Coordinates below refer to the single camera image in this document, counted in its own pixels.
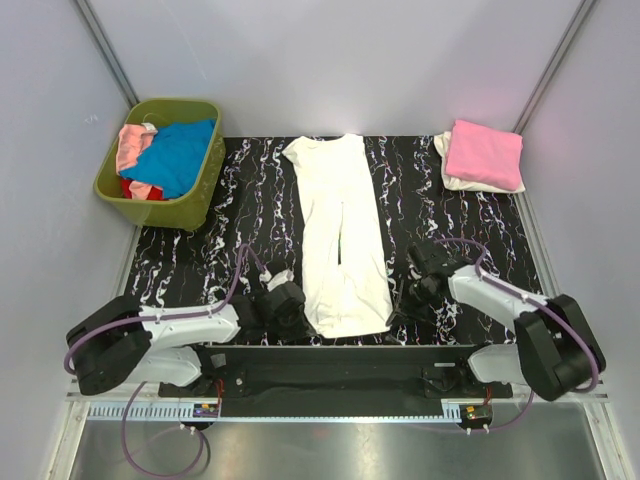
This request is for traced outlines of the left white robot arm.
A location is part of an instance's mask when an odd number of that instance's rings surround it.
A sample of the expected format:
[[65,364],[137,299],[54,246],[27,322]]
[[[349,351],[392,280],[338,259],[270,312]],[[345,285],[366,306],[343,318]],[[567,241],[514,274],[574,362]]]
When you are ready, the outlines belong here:
[[283,340],[308,336],[306,297],[291,281],[248,295],[166,310],[121,295],[68,331],[65,371],[84,396],[107,393],[126,382],[157,382],[196,396],[215,386],[207,344],[246,342],[264,333]]

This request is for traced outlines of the salmon pink t shirt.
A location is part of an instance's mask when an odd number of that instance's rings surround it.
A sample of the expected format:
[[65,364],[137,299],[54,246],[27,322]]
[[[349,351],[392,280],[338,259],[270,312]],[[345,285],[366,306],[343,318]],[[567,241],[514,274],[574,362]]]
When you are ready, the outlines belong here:
[[118,137],[118,148],[115,156],[116,172],[134,167],[138,157],[152,143],[158,133],[151,123],[125,124]]

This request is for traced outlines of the folded cream t shirt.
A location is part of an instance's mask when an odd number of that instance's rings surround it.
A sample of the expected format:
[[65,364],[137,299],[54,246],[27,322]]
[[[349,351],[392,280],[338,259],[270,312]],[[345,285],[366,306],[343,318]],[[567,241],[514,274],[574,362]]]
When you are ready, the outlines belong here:
[[519,194],[526,191],[523,183],[520,183],[519,187],[515,190],[504,190],[481,182],[473,182],[460,179],[458,177],[450,176],[445,172],[447,163],[447,154],[451,143],[450,131],[445,131],[439,135],[435,135],[433,138],[433,145],[436,152],[441,158],[441,178],[444,188],[450,191],[469,191],[469,192],[486,192],[496,194]]

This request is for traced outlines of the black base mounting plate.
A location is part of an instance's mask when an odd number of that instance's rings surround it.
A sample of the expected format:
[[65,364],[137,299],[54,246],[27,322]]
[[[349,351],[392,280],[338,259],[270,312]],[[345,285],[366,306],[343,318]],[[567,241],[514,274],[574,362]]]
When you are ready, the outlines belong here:
[[188,387],[162,383],[174,398],[222,398],[231,418],[354,417],[423,419],[441,416],[444,400],[502,400],[504,383],[483,384],[467,368],[473,346],[209,347],[205,374]]

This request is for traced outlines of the red t shirt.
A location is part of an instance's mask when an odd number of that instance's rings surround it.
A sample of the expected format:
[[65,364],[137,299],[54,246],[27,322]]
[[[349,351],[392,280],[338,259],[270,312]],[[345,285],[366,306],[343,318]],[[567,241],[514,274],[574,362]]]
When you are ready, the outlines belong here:
[[127,199],[151,201],[162,201],[164,199],[163,191],[160,188],[143,182],[121,178],[120,185],[123,195]]

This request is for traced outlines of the blue t shirt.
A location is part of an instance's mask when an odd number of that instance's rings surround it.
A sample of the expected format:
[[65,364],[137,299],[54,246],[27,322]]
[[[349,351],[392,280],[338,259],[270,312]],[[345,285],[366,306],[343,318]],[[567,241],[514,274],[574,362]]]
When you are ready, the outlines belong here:
[[116,174],[160,188],[163,200],[177,199],[195,186],[215,126],[213,119],[155,126],[158,133],[137,164]]

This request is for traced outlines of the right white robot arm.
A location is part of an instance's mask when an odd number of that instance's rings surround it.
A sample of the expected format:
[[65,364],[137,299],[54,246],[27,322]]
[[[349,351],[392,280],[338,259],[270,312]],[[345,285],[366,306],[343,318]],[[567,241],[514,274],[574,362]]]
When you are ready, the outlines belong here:
[[523,385],[546,401],[592,392],[606,359],[578,302],[566,294],[535,294],[488,273],[482,266],[488,250],[479,242],[473,244],[480,251],[476,260],[449,252],[449,242],[408,248],[411,282],[399,288],[388,326],[418,322],[429,305],[448,296],[515,336],[511,344],[487,344],[463,360],[453,374],[460,393],[476,396],[492,383]]

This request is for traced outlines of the white printed t shirt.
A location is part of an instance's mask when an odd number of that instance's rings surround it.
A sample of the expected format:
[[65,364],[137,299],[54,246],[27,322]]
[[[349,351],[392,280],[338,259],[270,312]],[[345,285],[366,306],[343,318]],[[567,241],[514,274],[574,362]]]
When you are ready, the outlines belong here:
[[387,331],[393,307],[363,138],[301,136],[283,154],[294,167],[304,222],[307,320],[328,339]]

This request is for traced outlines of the aluminium frame rail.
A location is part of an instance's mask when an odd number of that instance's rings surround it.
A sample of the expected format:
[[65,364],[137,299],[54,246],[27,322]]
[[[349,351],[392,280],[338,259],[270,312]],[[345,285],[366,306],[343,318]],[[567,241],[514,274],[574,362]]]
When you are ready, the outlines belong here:
[[208,363],[199,372],[188,368],[184,374],[167,364],[153,370],[145,362],[131,372],[115,368],[79,376],[75,384],[83,396],[114,395],[126,385],[143,383],[155,385],[161,398],[205,398],[216,392],[229,398],[249,398],[277,389],[289,389],[302,392],[401,391],[429,399],[480,398],[489,390],[496,398],[509,398],[513,387],[521,385],[546,401],[555,401],[567,393],[585,393],[591,386],[590,376],[579,380],[571,376],[553,379],[534,375],[531,379],[531,384],[522,378],[482,380],[474,376],[469,365],[462,360],[425,365],[285,364],[229,360],[221,366]]

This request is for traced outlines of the black marble pattern mat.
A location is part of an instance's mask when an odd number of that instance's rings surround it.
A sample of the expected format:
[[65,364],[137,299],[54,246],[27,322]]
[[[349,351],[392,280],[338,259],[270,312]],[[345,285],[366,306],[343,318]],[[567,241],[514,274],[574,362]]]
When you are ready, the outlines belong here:
[[[263,288],[263,270],[289,269],[302,284],[304,222],[286,137],[232,137],[205,223],[196,231],[144,228],[124,293],[154,308],[207,305],[228,292]],[[391,300],[410,284],[407,249],[448,239],[446,248],[476,260],[514,286],[541,293],[538,271],[515,198],[444,188],[441,158],[431,136],[367,136]],[[511,344],[512,332],[450,297],[429,305],[418,322],[384,333],[328,339],[313,334],[302,346],[424,346]]]

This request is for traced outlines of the folded pink t shirt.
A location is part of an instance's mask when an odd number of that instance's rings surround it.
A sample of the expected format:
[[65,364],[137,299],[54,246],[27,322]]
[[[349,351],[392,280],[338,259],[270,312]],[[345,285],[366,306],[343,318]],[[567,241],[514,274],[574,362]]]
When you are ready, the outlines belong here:
[[456,119],[444,171],[460,180],[515,192],[523,186],[522,150],[523,139],[516,133]]

